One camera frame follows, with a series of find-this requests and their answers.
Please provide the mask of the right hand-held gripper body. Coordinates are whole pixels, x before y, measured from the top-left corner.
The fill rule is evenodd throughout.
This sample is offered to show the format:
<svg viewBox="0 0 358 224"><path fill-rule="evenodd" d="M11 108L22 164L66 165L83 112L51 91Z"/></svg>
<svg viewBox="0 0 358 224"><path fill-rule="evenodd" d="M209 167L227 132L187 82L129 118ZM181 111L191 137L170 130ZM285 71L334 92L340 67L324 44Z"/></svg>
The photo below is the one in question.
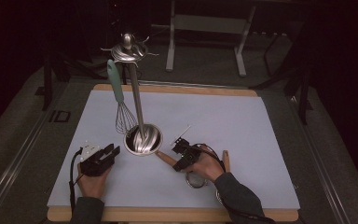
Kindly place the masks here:
<svg viewBox="0 0 358 224"><path fill-rule="evenodd" d="M174 138L174 140L171 142L172 148L177 143L185 143L186 144L186 151L184 153L176 153L180 154L181 158L186 158L187 160L190 160L192 162L195 162L198 160L198 157L200 156L201 150L196 147L195 145L191 146L190 143L185 140L183 135L191 128L190 125L188 125L178 136Z"/></svg>

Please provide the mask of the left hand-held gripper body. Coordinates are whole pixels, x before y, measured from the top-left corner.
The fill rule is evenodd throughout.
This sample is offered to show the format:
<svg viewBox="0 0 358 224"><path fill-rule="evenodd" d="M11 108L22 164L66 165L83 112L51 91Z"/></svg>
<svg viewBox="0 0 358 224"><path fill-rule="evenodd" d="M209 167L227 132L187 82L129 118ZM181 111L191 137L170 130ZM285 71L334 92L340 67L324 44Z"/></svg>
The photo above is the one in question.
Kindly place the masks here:
<svg viewBox="0 0 358 224"><path fill-rule="evenodd" d="M81 149L80 166L84 175L100 176L115 163L115 159L107 159L107 155L103 154L103 148L86 144Z"/></svg>

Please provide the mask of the wooden-handled steel ladle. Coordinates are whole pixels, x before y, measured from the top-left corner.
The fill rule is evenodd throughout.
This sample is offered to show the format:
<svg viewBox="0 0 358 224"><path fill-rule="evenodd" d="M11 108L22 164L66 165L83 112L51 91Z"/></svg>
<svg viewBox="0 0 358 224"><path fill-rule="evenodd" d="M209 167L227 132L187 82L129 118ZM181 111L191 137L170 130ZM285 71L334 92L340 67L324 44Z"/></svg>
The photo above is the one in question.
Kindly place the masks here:
<svg viewBox="0 0 358 224"><path fill-rule="evenodd" d="M175 159L161 151L157 151L156 155L165 163L169 164L171 167L173 167L177 163ZM186 172L185 178L186 183L193 189L200 189L208 185L207 179L197 175L194 172Z"/></svg>

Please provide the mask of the steel utensil stand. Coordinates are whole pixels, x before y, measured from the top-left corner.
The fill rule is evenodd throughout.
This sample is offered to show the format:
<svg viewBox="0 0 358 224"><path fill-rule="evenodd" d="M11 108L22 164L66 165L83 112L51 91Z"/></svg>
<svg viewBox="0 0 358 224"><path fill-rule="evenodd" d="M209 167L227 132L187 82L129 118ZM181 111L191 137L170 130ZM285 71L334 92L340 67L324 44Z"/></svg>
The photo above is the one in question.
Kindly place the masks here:
<svg viewBox="0 0 358 224"><path fill-rule="evenodd" d="M133 115L137 125L124 135L125 148L137 156L147 156L155 153L162 144L162 132L159 127L144 122L143 109L141 105L140 88L136 74L137 63L148 54L148 48L144 41L137 41L133 34L126 33L122 41L107 49L111 53L112 60L126 65L131 77L131 90L136 110Z"/></svg>

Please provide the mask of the person's right hand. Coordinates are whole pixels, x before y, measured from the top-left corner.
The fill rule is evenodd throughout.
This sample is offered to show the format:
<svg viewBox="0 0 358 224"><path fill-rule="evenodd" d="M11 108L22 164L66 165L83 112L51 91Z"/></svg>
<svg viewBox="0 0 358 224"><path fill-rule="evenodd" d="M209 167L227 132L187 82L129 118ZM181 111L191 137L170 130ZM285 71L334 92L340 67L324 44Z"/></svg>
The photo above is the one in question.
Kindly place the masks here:
<svg viewBox="0 0 358 224"><path fill-rule="evenodd" d="M188 166L186 171L195 172L201 177L214 183L225 171L219 161L212 156L212 151L209 148L205 145L201 145L200 148L202 149L202 152L200 153L199 159Z"/></svg>

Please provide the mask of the person's left hand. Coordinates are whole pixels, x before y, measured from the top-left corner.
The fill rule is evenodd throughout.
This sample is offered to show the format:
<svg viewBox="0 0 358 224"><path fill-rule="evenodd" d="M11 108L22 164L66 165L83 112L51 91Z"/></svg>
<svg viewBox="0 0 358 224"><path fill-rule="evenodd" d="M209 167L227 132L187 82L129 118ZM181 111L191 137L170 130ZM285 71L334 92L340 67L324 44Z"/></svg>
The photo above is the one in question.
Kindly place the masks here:
<svg viewBox="0 0 358 224"><path fill-rule="evenodd" d="M105 170L100 176L84 175L81 166L77 166L77 184L83 197L101 199L104 195L106 179L111 172L111 168Z"/></svg>

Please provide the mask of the white table mat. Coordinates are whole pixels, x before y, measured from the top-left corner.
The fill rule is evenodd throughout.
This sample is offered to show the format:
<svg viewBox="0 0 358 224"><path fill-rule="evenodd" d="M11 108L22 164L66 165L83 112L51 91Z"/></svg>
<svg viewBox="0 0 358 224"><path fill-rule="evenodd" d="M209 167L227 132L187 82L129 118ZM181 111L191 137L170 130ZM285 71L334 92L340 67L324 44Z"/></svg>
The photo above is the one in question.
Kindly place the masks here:
<svg viewBox="0 0 358 224"><path fill-rule="evenodd" d="M299 201L282 158L263 100L259 97L144 92L145 121L163 134L161 151L173 153L176 137L228 151L230 171L265 209L297 209ZM85 144L122 147L116 130L117 102L111 91L92 91L50 194L48 206L69 203L70 164ZM184 174L155 155L139 157L121 149L104 194L112 207L217 208L213 184L193 189Z"/></svg>

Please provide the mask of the dark metal stand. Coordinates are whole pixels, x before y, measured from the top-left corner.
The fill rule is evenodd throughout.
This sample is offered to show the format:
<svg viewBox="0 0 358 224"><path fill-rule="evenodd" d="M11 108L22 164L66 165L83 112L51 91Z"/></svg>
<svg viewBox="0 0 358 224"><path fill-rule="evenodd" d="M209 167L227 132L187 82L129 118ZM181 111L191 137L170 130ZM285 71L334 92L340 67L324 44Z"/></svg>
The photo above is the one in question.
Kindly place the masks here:
<svg viewBox="0 0 358 224"><path fill-rule="evenodd" d="M272 73L272 77L260 84L251 86L251 90L264 90L265 88L287 80L283 93L294 97L300 91L298 101L298 115L304 125L307 124L306 111L308 108L308 92L310 85L310 70L312 66L312 54L307 47L303 47L299 40L299 34L286 33L292 46L289 48L282 64Z"/></svg>
<svg viewBox="0 0 358 224"><path fill-rule="evenodd" d="M50 55L44 57L44 105L46 111L52 101L52 68Z"/></svg>

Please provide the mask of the white metal frame stand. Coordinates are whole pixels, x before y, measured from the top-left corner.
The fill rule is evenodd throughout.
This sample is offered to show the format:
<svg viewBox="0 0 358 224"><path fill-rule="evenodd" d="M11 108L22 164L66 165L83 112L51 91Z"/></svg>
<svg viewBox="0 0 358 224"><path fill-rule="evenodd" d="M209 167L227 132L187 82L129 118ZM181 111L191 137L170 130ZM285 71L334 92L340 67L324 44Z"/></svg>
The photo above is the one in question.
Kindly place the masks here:
<svg viewBox="0 0 358 224"><path fill-rule="evenodd" d="M240 35L241 41L234 47L234 55L236 65L240 77L246 77L247 72L245 69L245 63L243 59L243 50L248 35L250 34L250 28L253 23L253 19L256 12L256 6L250 6L246 19L232 19L222 17L208 17L188 14L177 14L175 12L175 0L170 0L170 24L167 26L169 29L169 46L166 59L165 70L172 72L174 68L175 58L175 31L196 31L207 33L220 33L220 34L232 34Z"/></svg>

